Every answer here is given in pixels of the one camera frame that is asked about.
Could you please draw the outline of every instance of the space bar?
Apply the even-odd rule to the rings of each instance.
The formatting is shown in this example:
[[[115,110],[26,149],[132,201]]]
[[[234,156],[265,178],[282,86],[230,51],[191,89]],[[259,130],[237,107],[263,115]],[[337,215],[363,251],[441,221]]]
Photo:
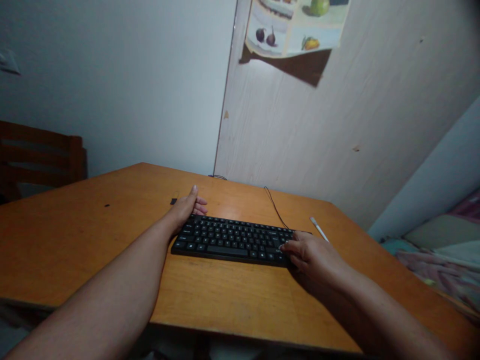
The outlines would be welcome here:
[[[231,247],[220,247],[209,245],[206,248],[207,253],[215,253],[222,255],[234,255],[234,256],[248,256],[249,252],[247,250],[235,249]]]

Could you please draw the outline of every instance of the wooden table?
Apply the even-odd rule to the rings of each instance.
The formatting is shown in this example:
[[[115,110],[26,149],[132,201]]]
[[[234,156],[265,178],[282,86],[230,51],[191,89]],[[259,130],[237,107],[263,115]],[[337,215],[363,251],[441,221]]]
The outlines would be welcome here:
[[[209,215],[282,226],[263,188],[140,163],[0,206],[0,298],[57,307],[197,184]],[[333,204],[272,191],[286,224],[317,230],[461,355],[477,333]],[[360,348],[285,268],[168,254],[153,323],[348,352]]]

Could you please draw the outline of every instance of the black keyboard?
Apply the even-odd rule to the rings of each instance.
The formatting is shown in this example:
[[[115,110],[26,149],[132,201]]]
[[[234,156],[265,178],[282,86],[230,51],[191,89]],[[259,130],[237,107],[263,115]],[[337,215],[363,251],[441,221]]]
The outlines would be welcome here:
[[[171,247],[171,253],[241,263],[287,267],[290,260],[279,246],[291,240],[294,230],[190,215]]]

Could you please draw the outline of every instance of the yellow fruit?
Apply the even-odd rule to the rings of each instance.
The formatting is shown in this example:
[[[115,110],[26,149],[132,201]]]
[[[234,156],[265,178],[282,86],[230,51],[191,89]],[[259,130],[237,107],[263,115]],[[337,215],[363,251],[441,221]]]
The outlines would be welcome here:
[[[308,50],[316,49],[319,46],[320,46],[320,41],[314,38],[310,38],[305,42],[304,49],[308,51]]]

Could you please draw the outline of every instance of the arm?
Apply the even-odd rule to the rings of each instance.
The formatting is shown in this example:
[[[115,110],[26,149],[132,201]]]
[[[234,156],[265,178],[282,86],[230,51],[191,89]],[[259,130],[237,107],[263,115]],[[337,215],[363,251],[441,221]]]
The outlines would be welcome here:
[[[190,195],[20,342],[5,359],[118,359],[147,325],[157,302],[172,235],[190,214],[204,215],[207,202]]]
[[[291,262],[318,287],[339,293],[386,342],[376,351],[396,359],[454,359],[445,345],[375,282],[351,268],[327,241],[295,232],[282,245]]]

